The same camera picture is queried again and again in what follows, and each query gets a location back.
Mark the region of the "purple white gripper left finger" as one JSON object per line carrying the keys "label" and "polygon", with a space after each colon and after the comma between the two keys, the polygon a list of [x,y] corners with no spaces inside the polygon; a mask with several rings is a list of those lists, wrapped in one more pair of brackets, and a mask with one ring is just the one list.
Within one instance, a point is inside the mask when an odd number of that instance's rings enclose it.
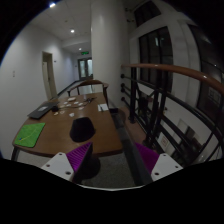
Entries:
{"label": "purple white gripper left finger", "polygon": [[72,181],[91,158],[92,151],[93,144],[88,142],[67,154],[59,152],[44,164],[42,169],[65,180]]}

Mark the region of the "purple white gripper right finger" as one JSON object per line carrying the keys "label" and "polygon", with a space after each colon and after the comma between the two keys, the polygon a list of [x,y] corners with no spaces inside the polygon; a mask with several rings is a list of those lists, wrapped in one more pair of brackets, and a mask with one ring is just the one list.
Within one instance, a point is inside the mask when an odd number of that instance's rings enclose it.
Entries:
{"label": "purple white gripper right finger", "polygon": [[182,166],[166,153],[158,154],[139,143],[136,143],[136,147],[153,181],[157,181],[182,169]]}

